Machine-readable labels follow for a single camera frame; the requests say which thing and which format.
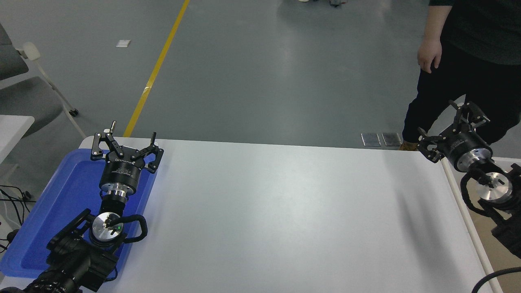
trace white tabletop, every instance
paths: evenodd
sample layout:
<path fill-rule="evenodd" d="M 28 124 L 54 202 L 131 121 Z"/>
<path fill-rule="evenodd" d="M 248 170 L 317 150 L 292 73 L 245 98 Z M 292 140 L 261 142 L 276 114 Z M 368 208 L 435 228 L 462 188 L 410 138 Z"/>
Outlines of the white tabletop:
<path fill-rule="evenodd" d="M 420 153 L 157 144 L 148 236 L 99 292 L 470 292 L 485 275 L 442 166 Z"/>
<path fill-rule="evenodd" d="M 31 116 L 0 115 L 0 163 L 33 123 Z"/>

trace brown shoe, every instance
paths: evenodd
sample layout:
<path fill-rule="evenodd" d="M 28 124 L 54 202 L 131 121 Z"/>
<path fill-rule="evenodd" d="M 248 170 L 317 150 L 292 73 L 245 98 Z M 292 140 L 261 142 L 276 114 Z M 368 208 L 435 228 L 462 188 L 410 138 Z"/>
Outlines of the brown shoe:
<path fill-rule="evenodd" d="M 418 143 L 404 141 L 398 150 L 399 151 L 417 151 Z"/>

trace person's hand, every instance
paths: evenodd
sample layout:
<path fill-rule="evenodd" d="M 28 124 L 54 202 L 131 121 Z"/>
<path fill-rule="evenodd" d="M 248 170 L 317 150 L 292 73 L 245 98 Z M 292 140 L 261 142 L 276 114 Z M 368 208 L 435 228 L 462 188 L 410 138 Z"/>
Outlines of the person's hand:
<path fill-rule="evenodd" d="M 441 60 L 441 42 L 439 39 L 428 40 L 424 39 L 418 49 L 418 65 L 427 73 L 432 73 L 430 70 L 431 64 L 434 68 L 438 68 Z"/>

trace yellow floor line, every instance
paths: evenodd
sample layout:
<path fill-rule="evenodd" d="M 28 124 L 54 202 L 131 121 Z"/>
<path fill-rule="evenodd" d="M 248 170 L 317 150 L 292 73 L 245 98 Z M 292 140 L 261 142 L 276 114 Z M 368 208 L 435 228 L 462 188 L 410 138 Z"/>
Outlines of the yellow floor line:
<path fill-rule="evenodd" d="M 143 106 L 145 105 L 146 99 L 148 98 L 148 94 L 150 93 L 150 90 L 152 89 L 152 86 L 154 85 L 154 81 L 156 80 L 157 73 L 161 69 L 161 65 L 163 64 L 163 61 L 165 60 L 166 53 L 168 52 L 168 49 L 170 48 L 170 44 L 172 43 L 172 40 L 173 40 L 174 36 L 176 35 L 176 31 L 177 31 L 177 28 L 179 27 L 179 23 L 181 22 L 181 19 L 183 18 L 184 11 L 187 9 L 188 2 L 190 2 L 190 0 L 184 0 L 183 6 L 181 7 L 181 11 L 179 11 L 179 14 L 177 15 L 176 22 L 173 24 L 172 30 L 170 31 L 170 34 L 168 35 L 165 45 L 163 46 L 163 50 L 161 50 L 161 54 L 159 55 L 159 58 L 157 59 L 156 65 L 154 66 L 154 70 L 152 70 L 152 74 L 150 74 L 150 78 L 148 79 L 145 89 L 143 90 L 143 93 L 141 94 L 141 98 L 139 99 L 138 104 L 134 109 L 134 113 L 132 114 L 132 117 L 130 118 L 130 121 L 127 125 L 127 128 L 125 129 L 125 132 L 123 133 L 124 137 L 130 137 L 132 135 L 132 131 L 134 130 L 135 124 L 139 119 L 139 115 L 141 114 L 141 110 L 143 109 Z"/>

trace blue plastic tray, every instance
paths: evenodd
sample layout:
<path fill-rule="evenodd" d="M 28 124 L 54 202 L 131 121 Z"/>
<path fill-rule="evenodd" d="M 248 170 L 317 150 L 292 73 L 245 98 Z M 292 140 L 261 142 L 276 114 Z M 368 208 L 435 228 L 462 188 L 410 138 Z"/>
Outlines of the blue plastic tray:
<path fill-rule="evenodd" d="M 90 149 L 74 150 L 58 166 L 0 262 L 0 270 L 5 275 L 38 277 L 49 267 L 45 262 L 50 253 L 45 248 L 49 240 L 84 209 L 91 209 L 94 215 L 98 213 L 101 204 L 98 184 L 105 161 L 91 161 L 90 152 Z M 138 191 L 129 197 L 124 216 L 143 214 L 154 179 L 155 174 L 141 173 Z M 138 227 L 138 223 L 126 225 L 125 232 L 133 237 Z M 116 266 L 119 272 L 130 247 L 131 244 L 124 244 L 115 253 L 119 256 Z"/>

